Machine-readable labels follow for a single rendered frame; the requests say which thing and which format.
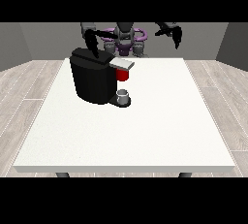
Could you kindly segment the small grey cup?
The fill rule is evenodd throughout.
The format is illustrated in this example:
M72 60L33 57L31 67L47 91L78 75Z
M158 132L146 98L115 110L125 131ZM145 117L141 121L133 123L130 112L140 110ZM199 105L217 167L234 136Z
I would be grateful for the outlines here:
M129 101L129 93L126 89L119 89L116 92L116 96L117 96L117 102L120 105L124 105L127 104Z

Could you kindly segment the red pod holder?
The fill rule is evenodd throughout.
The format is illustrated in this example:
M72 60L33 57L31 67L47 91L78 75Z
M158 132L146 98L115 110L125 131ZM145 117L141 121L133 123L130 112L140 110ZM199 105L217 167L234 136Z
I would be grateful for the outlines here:
M125 81L129 78L129 72L117 69L116 70L116 79L119 81Z

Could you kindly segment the black coffee machine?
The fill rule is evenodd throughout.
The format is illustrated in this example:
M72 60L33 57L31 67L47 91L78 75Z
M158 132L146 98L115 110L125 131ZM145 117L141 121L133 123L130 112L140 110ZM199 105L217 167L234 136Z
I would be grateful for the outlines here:
M131 105L131 98L127 104L117 102L117 83L115 68L110 67L113 54L99 50L96 58L88 48L76 48L70 57L70 64L77 96L82 100L98 105L110 103L119 108Z

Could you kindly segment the pale grey machine lid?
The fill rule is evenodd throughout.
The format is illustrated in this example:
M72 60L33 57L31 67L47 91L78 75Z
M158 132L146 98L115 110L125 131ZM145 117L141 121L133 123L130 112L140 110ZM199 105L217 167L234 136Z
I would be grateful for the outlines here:
M123 58L114 57L110 61L109 65L110 67L118 70L129 71L135 65L135 63L133 61L129 61Z

